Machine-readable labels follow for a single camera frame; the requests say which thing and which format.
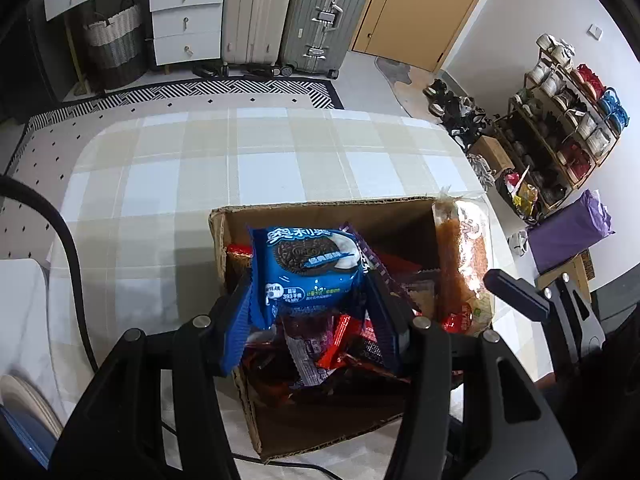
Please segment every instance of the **oreo cookie package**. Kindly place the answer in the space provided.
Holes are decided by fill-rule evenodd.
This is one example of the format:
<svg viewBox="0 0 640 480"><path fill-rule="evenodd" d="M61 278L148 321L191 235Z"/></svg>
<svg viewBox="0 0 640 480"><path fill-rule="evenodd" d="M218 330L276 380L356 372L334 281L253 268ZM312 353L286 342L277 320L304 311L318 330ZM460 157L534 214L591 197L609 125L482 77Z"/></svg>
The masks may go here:
<svg viewBox="0 0 640 480"><path fill-rule="evenodd" d="M332 229L252 230L252 325L267 329L280 314L300 316L338 307L360 283L362 260L353 235Z"/></svg>

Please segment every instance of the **light switch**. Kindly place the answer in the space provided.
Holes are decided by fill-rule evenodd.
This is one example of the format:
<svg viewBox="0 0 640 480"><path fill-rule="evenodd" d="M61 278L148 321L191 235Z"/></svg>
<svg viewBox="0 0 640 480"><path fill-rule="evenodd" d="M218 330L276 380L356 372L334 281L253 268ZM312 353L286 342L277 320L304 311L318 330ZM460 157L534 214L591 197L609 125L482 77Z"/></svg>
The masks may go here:
<svg viewBox="0 0 640 480"><path fill-rule="evenodd" d="M589 28L589 34L591 34L596 40L600 41L600 38L602 37L602 29L593 24Z"/></svg>

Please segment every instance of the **cardboard box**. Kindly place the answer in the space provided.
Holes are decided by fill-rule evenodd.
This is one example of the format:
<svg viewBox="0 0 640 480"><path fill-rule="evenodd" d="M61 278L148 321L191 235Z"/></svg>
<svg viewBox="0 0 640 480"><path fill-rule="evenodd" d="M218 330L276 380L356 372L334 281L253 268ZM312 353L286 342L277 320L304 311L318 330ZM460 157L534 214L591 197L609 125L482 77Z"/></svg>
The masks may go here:
<svg viewBox="0 0 640 480"><path fill-rule="evenodd" d="M496 178L498 178L504 170L513 170L515 168L509 155L507 155L507 152L504 151L504 148L500 145L500 142L498 142L498 139L494 139L493 137L480 137L469 149L469 153L482 155L489 167L495 171Z"/></svg>
<svg viewBox="0 0 640 480"><path fill-rule="evenodd" d="M542 290L558 276L566 272L569 277L578 285L580 292L585 300L591 301L591 293L589 292L589 280L587 280L587 272L584 268L582 256L578 254L567 263L562 264L555 269L548 270L536 280L538 290Z"/></svg>
<svg viewBox="0 0 640 480"><path fill-rule="evenodd" d="M426 269L439 266L429 198L370 202L303 203L224 207L212 211L209 227L214 239L219 282L223 293L238 283L226 266L230 243L249 245L247 228L269 226L337 228L350 222L373 247L397 254ZM336 394L308 405L266 406L248 383L242 367L234 381L254 449L263 460L312 451L376 430L404 411L409 385L398 381L394 391Z"/></svg>

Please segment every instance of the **wooden door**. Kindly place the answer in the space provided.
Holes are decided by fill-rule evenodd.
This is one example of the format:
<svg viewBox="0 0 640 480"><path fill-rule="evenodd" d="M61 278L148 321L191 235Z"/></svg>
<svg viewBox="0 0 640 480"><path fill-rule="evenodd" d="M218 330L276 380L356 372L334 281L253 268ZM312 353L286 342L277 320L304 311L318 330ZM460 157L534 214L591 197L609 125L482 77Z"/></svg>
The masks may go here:
<svg viewBox="0 0 640 480"><path fill-rule="evenodd" d="M371 0L354 50L433 71L477 0Z"/></svg>

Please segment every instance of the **purple bag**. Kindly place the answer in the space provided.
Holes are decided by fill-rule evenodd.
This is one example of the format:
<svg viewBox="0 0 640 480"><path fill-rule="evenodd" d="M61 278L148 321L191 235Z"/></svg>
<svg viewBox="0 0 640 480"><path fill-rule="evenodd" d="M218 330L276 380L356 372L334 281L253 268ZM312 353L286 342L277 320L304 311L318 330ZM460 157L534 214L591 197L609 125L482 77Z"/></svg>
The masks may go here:
<svg viewBox="0 0 640 480"><path fill-rule="evenodd" d="M542 274L613 233L611 216L598 191L588 189L574 203L529 230L529 247Z"/></svg>

